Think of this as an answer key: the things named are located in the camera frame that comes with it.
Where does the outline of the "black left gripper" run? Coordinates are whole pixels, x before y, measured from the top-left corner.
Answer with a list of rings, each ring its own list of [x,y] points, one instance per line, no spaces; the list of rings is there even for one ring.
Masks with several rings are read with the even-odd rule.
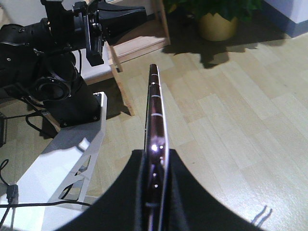
[[[104,64],[104,40],[115,45],[128,32],[146,23],[146,9],[92,0],[66,10],[61,0],[42,0],[55,42],[64,49],[85,49],[91,66]]]

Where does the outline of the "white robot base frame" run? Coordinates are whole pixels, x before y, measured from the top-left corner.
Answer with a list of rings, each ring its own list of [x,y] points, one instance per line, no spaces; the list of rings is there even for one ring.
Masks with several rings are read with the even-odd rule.
[[[96,93],[95,97],[101,104],[100,120],[62,128],[17,182],[19,204],[58,202],[60,194],[71,184],[80,189],[77,200],[11,209],[1,230],[54,231],[87,209],[80,202],[94,201],[86,193],[105,136],[107,108],[104,92]]]

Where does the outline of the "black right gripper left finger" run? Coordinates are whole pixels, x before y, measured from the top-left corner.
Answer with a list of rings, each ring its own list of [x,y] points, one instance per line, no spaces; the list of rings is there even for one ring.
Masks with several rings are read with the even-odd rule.
[[[144,151],[134,150],[109,189],[59,231],[142,231]]]

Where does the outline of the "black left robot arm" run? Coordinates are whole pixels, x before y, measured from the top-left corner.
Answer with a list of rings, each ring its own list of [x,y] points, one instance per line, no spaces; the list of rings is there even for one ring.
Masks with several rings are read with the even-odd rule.
[[[142,6],[104,0],[78,1],[71,10],[60,0],[43,0],[46,17],[0,30],[0,87],[16,99],[43,103],[61,127],[93,122],[100,103],[76,68],[74,51],[85,50],[91,66],[104,63],[103,46],[116,44],[147,21]]]

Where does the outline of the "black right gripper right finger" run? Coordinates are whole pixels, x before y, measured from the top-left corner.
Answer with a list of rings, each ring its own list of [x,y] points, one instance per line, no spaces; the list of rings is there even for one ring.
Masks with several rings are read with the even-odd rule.
[[[216,200],[169,150],[167,231],[260,231]]]

